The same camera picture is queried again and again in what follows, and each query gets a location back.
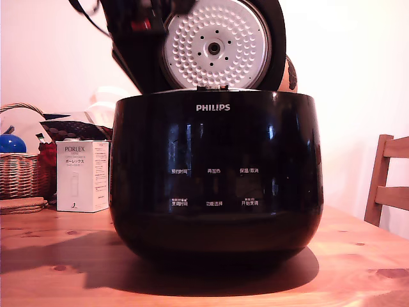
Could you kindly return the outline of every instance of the white box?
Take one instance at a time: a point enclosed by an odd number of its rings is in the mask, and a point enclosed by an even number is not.
[[[97,212],[109,206],[109,143],[57,143],[57,211]]]

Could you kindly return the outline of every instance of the white wall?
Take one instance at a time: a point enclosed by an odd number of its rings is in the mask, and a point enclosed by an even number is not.
[[[363,219],[379,134],[409,136],[409,1],[281,4],[299,92],[316,99],[325,203]],[[2,104],[64,112],[83,109],[101,85],[137,94],[111,59],[110,41],[68,0],[2,0],[1,21]],[[104,24],[101,13],[96,21]],[[5,117],[2,129],[18,123],[35,150],[40,118]],[[388,184],[409,185],[409,161],[392,161]],[[408,221],[409,212],[384,209],[381,226],[409,239]]]
[[[92,7],[95,0],[81,0]],[[106,29],[102,10],[93,17]],[[111,57],[112,41],[99,33],[68,0],[1,1],[1,103],[25,102],[45,113],[83,111],[99,86],[136,87]],[[35,134],[45,131],[40,115],[12,110],[1,130],[15,134],[38,152]]]
[[[409,136],[409,1],[281,0],[300,93],[316,100],[325,204],[364,217],[379,134]],[[409,185],[393,161],[388,185]],[[409,212],[381,227],[409,239]]]

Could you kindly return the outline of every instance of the red object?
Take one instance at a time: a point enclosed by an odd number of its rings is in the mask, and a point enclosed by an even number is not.
[[[57,192],[57,144],[41,143],[38,149],[39,176],[49,177],[48,191],[45,191],[47,199]]]
[[[148,18],[146,18],[144,21],[140,22],[131,22],[131,27],[132,30],[134,31],[144,31],[144,30],[150,30],[151,29],[151,23]]]

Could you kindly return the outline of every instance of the wicker basket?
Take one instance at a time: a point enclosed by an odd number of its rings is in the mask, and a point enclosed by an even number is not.
[[[0,108],[0,114],[18,107],[41,110],[29,104],[9,104]],[[40,155],[0,153],[0,200],[52,196],[55,191],[56,169],[44,165]]]

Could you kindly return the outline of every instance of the blue ball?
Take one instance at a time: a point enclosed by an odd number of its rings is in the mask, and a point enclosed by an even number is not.
[[[27,147],[22,139],[13,134],[2,134],[0,136],[1,153],[26,153]]]

